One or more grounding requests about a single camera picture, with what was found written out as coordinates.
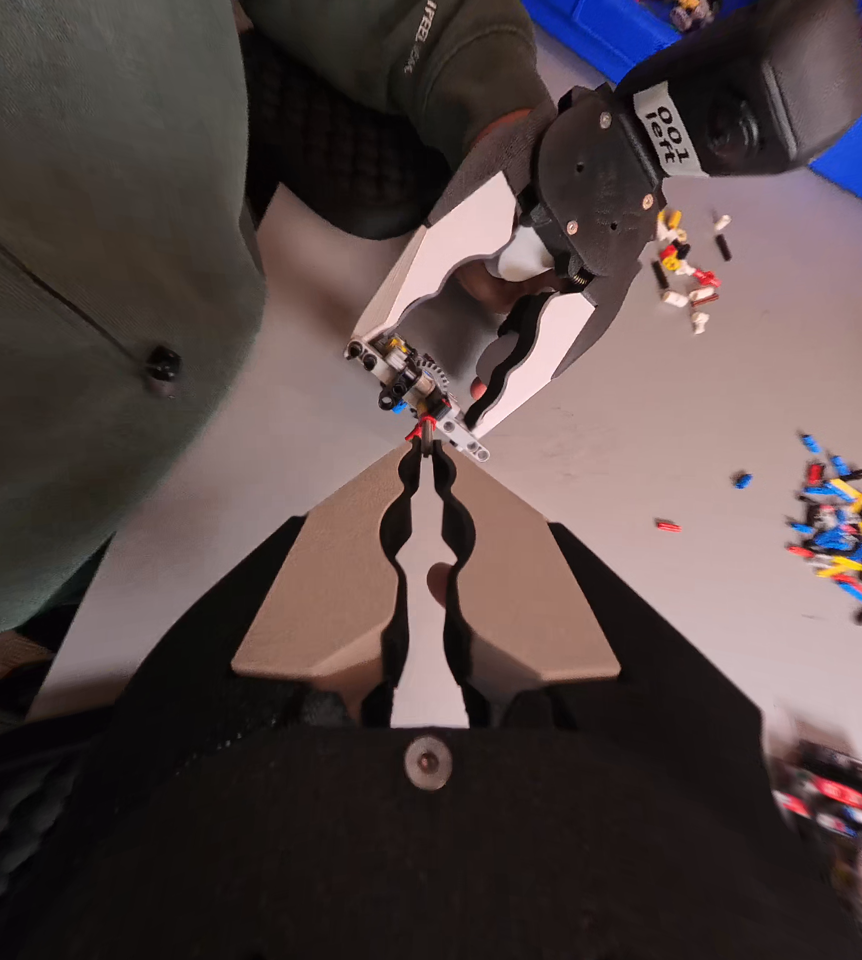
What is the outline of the partly built lego car chassis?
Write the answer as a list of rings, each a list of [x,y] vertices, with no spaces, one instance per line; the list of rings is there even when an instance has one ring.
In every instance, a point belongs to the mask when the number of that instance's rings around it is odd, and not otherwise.
[[[799,740],[767,759],[773,798],[862,935],[862,759]]]

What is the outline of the grey lego gearbox assembly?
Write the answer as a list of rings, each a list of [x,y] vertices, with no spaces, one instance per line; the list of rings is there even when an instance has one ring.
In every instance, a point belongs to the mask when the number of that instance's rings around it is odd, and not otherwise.
[[[352,339],[344,356],[359,363],[380,383],[378,406],[395,415],[410,414],[415,425],[405,438],[417,441],[424,423],[435,431],[435,442],[465,453],[478,463],[489,459],[489,450],[468,429],[464,412],[452,393],[443,368],[426,353],[401,337],[383,334],[366,341]]]

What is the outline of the person's left hand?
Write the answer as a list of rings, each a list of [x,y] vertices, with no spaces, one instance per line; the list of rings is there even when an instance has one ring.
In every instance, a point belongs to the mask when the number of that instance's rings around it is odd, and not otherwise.
[[[551,270],[511,281],[492,274],[481,259],[461,264],[453,276],[467,294],[495,315],[509,314],[524,297],[558,290],[558,278]]]

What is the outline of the small blue storage bin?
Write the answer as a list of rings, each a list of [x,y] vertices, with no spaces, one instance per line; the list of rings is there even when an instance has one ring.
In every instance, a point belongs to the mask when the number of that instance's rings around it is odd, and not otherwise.
[[[618,82],[640,62],[681,40],[660,5],[636,1],[525,1],[533,23]]]

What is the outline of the cluster of white red lego pieces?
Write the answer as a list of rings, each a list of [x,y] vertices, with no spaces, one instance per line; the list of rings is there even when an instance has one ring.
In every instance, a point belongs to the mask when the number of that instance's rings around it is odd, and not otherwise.
[[[710,320],[708,306],[720,298],[722,280],[690,261],[692,246],[681,218],[676,209],[665,208],[656,215],[652,269],[661,303],[686,312],[692,334],[699,336]]]

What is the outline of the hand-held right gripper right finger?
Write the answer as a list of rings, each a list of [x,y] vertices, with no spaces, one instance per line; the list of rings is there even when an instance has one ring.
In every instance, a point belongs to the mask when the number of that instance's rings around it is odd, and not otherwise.
[[[621,666],[550,523],[472,459],[434,444],[444,653],[471,726],[499,726],[522,694],[612,681]]]

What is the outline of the pile of small lego pins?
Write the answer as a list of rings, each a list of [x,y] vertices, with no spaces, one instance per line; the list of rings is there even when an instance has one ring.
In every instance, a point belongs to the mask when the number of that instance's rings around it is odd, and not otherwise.
[[[833,585],[862,608],[862,466],[797,433],[807,454],[796,500],[799,514],[788,523],[788,554],[815,578]]]

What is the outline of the person's green hoodie torso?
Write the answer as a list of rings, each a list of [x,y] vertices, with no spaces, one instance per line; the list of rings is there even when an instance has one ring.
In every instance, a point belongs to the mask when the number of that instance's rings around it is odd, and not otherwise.
[[[197,437],[259,328],[231,2],[0,2],[0,632]]]

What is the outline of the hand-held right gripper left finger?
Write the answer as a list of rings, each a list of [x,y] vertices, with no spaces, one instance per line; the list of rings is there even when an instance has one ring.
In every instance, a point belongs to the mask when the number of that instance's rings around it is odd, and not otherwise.
[[[388,721],[409,648],[397,554],[412,534],[419,440],[310,510],[234,654],[238,676],[338,696],[353,721]]]

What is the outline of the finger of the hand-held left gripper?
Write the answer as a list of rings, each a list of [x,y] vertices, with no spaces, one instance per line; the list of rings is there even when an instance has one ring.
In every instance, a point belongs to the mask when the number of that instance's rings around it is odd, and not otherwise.
[[[482,440],[550,383],[594,311],[580,293],[540,294],[515,306],[517,338],[464,418],[472,438]]]
[[[458,267],[490,258],[506,246],[516,209],[509,180],[499,171],[435,222],[420,226],[358,319],[344,357],[359,361],[413,306],[436,297]]]

